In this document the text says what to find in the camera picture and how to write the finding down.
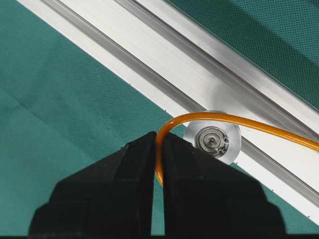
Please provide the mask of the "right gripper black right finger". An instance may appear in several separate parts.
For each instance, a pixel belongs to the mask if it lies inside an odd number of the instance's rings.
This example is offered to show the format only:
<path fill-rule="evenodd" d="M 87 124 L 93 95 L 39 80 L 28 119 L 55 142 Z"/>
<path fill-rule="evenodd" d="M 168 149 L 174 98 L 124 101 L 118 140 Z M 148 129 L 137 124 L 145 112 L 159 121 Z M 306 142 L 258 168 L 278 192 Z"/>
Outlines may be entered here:
<path fill-rule="evenodd" d="M 284 236 L 260 183 L 169 134 L 162 147 L 166 236 Z"/>

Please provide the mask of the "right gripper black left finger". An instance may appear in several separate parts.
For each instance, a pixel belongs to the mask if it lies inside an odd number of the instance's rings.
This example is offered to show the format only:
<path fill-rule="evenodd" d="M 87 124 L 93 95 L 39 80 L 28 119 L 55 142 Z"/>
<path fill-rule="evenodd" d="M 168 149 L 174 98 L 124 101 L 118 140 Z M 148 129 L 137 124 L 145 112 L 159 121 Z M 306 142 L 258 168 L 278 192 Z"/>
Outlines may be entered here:
<path fill-rule="evenodd" d="M 59 181 L 30 236 L 150 236 L 155 169 L 151 131 Z"/>

